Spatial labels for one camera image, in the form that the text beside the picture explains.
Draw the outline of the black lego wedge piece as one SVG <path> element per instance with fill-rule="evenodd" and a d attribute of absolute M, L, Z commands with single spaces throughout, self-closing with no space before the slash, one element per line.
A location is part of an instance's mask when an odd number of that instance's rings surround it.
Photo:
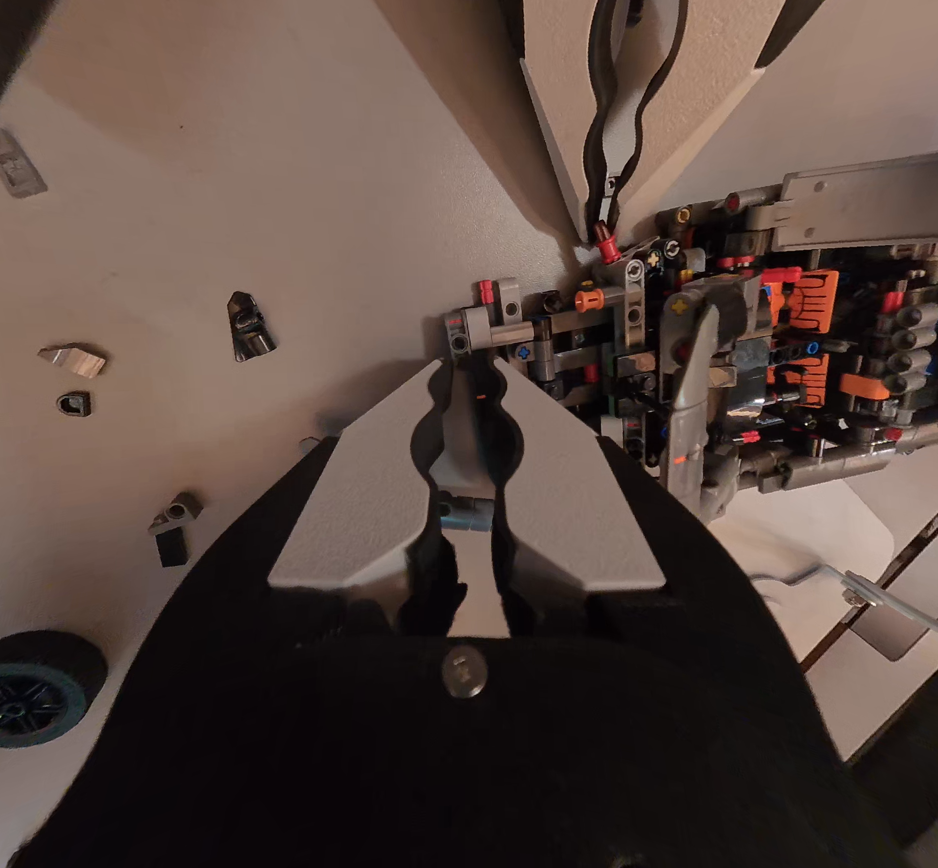
<path fill-rule="evenodd" d="M 236 362 L 264 357 L 277 349 L 264 315 L 250 293 L 235 291 L 227 302 L 227 313 Z"/>

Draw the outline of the white book stand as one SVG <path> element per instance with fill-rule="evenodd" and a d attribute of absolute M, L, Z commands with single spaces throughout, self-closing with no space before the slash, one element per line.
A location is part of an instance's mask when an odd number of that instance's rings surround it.
<path fill-rule="evenodd" d="M 936 672 L 936 629 L 848 603 L 854 573 L 936 620 L 936 459 L 817 487 L 744 490 L 712 523 L 763 595 L 844 759 Z"/>

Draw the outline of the grey lego plate piece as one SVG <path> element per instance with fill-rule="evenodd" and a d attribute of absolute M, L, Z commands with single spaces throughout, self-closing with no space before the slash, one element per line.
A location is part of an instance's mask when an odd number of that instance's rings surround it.
<path fill-rule="evenodd" d="M 6 128 L 1 128 L 1 182 L 7 193 L 15 199 L 28 198 L 48 190 L 40 171 Z"/>

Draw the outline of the grey lego connector piece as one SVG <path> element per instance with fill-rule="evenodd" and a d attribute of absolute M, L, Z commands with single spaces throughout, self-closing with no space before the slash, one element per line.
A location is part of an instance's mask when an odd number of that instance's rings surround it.
<path fill-rule="evenodd" d="M 158 536 L 194 522 L 204 505 L 197 496 L 190 492 L 177 494 L 172 501 L 154 517 L 147 532 L 151 536 Z"/>

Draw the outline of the black lego wheel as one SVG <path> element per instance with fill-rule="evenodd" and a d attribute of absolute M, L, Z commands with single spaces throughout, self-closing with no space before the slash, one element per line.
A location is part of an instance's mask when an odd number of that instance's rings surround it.
<path fill-rule="evenodd" d="M 54 741 L 87 714 L 104 686 L 108 663 L 83 637 L 57 630 L 1 639 L 1 747 Z"/>

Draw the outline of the grey lego slope piece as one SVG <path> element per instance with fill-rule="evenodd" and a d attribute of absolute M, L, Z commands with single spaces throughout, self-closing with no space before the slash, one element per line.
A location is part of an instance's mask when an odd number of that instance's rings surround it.
<path fill-rule="evenodd" d="M 97 348 L 79 344 L 46 346 L 37 356 L 58 369 L 85 380 L 95 379 L 105 369 L 109 358 Z"/>

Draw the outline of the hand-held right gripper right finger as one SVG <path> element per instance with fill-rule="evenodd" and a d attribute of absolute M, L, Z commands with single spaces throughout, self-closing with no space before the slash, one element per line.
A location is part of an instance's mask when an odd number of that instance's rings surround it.
<path fill-rule="evenodd" d="M 598 435 L 490 359 L 491 564 L 510 634 L 580 633 L 605 602 L 658 605 L 666 576 Z"/>

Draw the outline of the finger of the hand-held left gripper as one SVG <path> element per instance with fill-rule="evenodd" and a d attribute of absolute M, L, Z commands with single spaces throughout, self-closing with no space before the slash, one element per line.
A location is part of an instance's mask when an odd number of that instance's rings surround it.
<path fill-rule="evenodd" d="M 617 90 L 612 50 L 617 2 L 522 0 L 522 75 L 583 242 L 605 179 L 602 134 Z"/>
<path fill-rule="evenodd" d="M 761 76 L 756 62 L 786 0 L 643 0 L 616 59 L 607 169 L 613 215 L 638 237 L 664 197 Z"/>

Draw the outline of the grey lego car model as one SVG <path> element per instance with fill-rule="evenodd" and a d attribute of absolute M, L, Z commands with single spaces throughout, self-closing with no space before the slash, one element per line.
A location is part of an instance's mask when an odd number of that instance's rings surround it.
<path fill-rule="evenodd" d="M 936 446 L 936 153 L 787 174 L 604 222 L 574 294 L 483 280 L 454 362 L 507 360 L 704 522 Z"/>

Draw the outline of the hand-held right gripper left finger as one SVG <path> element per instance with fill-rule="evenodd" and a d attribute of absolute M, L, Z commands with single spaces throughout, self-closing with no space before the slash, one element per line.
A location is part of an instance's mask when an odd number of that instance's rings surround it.
<path fill-rule="evenodd" d="M 433 360 L 346 427 L 267 581 L 372 602 L 407 635 L 444 636 L 465 598 L 431 469 L 444 451 L 449 360 Z"/>

